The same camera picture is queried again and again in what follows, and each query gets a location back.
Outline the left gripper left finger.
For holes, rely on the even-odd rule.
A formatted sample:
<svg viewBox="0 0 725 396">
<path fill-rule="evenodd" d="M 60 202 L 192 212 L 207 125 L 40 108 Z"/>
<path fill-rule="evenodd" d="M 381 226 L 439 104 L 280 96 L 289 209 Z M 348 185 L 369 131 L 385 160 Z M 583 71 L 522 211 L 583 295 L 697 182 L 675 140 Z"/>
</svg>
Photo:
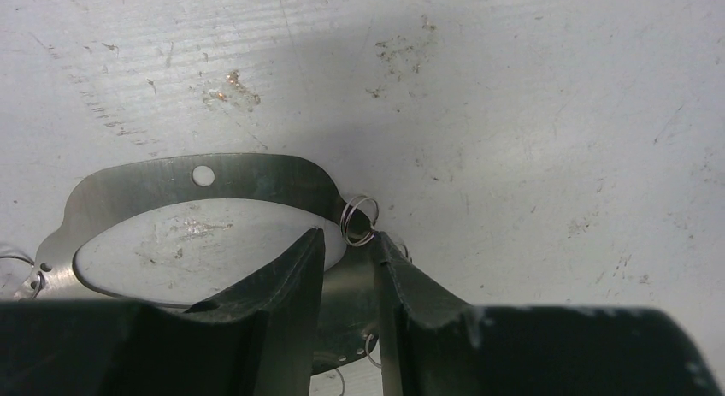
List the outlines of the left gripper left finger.
<svg viewBox="0 0 725 396">
<path fill-rule="evenodd" d="M 204 335 L 212 367 L 204 395 L 305 395 L 321 308 L 325 241 L 305 232 L 272 262 L 186 314 Z"/>
</svg>

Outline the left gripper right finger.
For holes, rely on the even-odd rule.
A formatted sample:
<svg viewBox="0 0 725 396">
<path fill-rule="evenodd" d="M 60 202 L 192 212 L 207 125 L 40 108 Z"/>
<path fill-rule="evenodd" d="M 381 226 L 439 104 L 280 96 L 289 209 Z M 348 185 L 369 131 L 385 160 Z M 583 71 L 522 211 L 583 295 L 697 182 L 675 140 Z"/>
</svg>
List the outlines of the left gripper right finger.
<svg viewBox="0 0 725 396">
<path fill-rule="evenodd" d="M 454 330 L 466 303 L 406 258 L 383 232 L 371 245 L 385 395 L 455 395 Z"/>
</svg>

